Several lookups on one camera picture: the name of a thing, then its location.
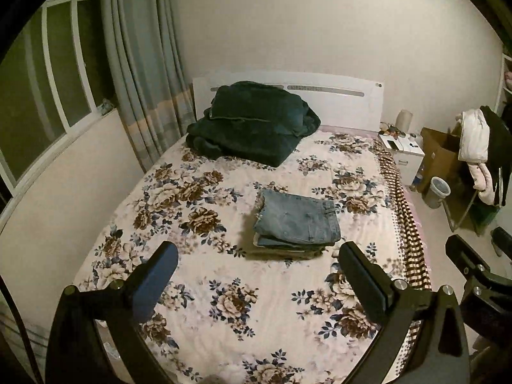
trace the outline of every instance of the nightstand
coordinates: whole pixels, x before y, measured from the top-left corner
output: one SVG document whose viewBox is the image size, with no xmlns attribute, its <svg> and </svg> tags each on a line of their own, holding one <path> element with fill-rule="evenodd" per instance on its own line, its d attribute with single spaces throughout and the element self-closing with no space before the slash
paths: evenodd
<svg viewBox="0 0 512 384">
<path fill-rule="evenodd" d="M 393 137 L 379 134 L 384 146 L 393 155 L 393 159 L 400 170 L 402 183 L 410 186 L 413 183 L 416 173 L 425 157 L 425 153 L 418 144 L 409 140 L 409 134 L 395 140 Z"/>
</svg>

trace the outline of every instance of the trash bin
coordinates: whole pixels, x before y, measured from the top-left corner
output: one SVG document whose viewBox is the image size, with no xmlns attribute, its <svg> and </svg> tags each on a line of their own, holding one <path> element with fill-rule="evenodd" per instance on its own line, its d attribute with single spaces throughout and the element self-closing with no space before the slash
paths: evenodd
<svg viewBox="0 0 512 384">
<path fill-rule="evenodd" d="M 436 209 L 441 206 L 441 201 L 450 194 L 450 187 L 441 178 L 434 176 L 430 180 L 430 187 L 425 196 L 425 203 L 429 208 Z"/>
</svg>

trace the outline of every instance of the gray curtain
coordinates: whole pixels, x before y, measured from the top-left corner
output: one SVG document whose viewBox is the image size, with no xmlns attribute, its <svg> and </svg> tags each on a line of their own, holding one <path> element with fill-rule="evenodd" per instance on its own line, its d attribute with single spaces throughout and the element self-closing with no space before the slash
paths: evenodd
<svg viewBox="0 0 512 384">
<path fill-rule="evenodd" d="M 195 121 L 171 0 L 101 0 L 101 11 L 121 116 L 148 170 Z"/>
</svg>

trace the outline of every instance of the wall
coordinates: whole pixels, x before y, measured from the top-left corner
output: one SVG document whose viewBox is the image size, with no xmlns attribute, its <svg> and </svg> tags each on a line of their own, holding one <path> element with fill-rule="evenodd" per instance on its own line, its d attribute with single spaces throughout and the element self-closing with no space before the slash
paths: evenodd
<svg viewBox="0 0 512 384">
<path fill-rule="evenodd" d="M 173 0 L 173 13 L 188 81 L 217 69 L 384 81 L 382 119 L 406 108 L 415 130 L 495 103 L 501 42 L 469 0 Z"/>
<path fill-rule="evenodd" d="M 0 273 L 25 321 L 50 328 L 63 288 L 142 174 L 114 110 L 29 188 L 0 234 Z"/>
</svg>

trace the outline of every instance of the black mount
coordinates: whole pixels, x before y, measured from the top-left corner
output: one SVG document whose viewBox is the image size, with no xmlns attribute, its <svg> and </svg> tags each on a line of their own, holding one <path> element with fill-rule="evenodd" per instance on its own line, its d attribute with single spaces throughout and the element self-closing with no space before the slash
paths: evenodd
<svg viewBox="0 0 512 384">
<path fill-rule="evenodd" d="M 153 314 L 158 298 L 178 265 L 178 250 L 164 241 L 126 281 L 104 290 L 62 292 L 46 355 L 46 383 L 121 384 L 104 351 L 95 319 L 106 320 L 112 339 L 136 383 L 170 384 L 139 333 L 138 323 Z"/>
<path fill-rule="evenodd" d="M 464 323 L 450 286 L 433 292 L 413 289 L 402 279 L 391 281 L 353 242 L 341 246 L 338 262 L 368 318 L 381 326 L 346 384 L 381 383 L 415 320 L 422 320 L 419 334 L 403 372 L 393 382 L 469 382 Z"/>
<path fill-rule="evenodd" d="M 512 281 L 492 274 L 488 264 L 459 236 L 446 241 L 446 255 L 466 278 L 460 310 L 464 323 L 507 348 L 512 342 Z"/>
</svg>

